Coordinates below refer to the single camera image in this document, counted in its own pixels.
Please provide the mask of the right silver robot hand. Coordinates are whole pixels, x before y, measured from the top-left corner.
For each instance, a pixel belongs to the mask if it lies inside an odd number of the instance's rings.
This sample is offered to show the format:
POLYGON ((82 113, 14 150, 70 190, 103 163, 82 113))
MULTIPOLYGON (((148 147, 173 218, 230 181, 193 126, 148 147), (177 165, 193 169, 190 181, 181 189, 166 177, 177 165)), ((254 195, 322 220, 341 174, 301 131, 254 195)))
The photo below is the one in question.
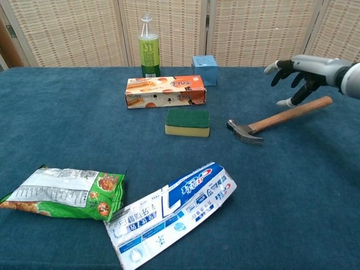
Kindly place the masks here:
POLYGON ((278 106, 295 107, 321 86, 336 87, 342 95, 359 99, 359 63, 339 58, 325 58, 310 55, 295 55, 289 60, 277 60, 264 69, 265 74, 276 72, 271 86, 292 73, 297 76, 291 84, 295 88, 302 79, 305 84, 278 106))

